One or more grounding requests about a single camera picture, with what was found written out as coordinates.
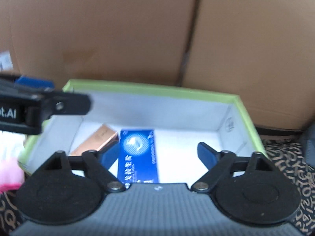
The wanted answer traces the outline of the copper gold small box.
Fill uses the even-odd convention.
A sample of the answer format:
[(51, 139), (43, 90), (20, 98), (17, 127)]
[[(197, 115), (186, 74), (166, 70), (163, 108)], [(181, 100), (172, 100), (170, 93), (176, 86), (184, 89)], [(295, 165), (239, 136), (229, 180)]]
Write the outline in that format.
[(83, 127), (77, 132), (70, 148), (70, 156), (81, 156), (88, 150), (101, 151), (118, 139), (118, 133), (105, 124), (98, 128), (95, 125)]

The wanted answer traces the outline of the white shipping label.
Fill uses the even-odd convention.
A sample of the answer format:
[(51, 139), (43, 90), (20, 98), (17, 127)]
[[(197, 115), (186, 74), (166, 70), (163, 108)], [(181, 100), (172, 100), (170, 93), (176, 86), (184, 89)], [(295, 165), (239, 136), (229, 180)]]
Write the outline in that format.
[(0, 53), (0, 71), (13, 70), (13, 63), (11, 60), (10, 52), (5, 51)]

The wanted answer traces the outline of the light green cardboard box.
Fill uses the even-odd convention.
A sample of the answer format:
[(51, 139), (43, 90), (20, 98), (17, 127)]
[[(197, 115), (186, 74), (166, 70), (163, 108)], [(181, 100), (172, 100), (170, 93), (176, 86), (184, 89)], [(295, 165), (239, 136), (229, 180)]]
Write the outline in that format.
[(44, 123), (41, 135), (27, 139), (18, 161), (29, 174), (54, 152), (75, 150), (102, 125), (116, 132), (153, 130), (161, 183), (191, 185), (206, 172), (197, 157), (200, 142), (239, 156), (264, 152), (254, 124), (237, 95), (79, 79), (71, 79), (64, 91), (89, 94), (92, 109), (85, 116), (54, 116)]

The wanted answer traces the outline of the black tan lettered mat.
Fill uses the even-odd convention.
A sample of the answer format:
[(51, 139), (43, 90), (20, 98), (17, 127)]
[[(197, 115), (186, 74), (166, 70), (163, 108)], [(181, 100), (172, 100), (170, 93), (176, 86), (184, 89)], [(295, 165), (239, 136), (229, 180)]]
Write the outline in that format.
[[(262, 140), (269, 159), (294, 184), (301, 205), (293, 224), (305, 235), (314, 235), (314, 168), (305, 162), (298, 140)], [(1, 235), (8, 235), (22, 224), (14, 205), (15, 191), (1, 193)]]

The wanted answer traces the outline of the large brown cardboard box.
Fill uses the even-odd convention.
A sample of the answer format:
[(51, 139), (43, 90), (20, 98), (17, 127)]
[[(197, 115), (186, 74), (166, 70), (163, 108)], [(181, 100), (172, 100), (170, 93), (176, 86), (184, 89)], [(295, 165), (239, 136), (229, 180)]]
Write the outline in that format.
[(314, 121), (314, 0), (1, 0), (9, 72), (237, 94), (259, 126)]

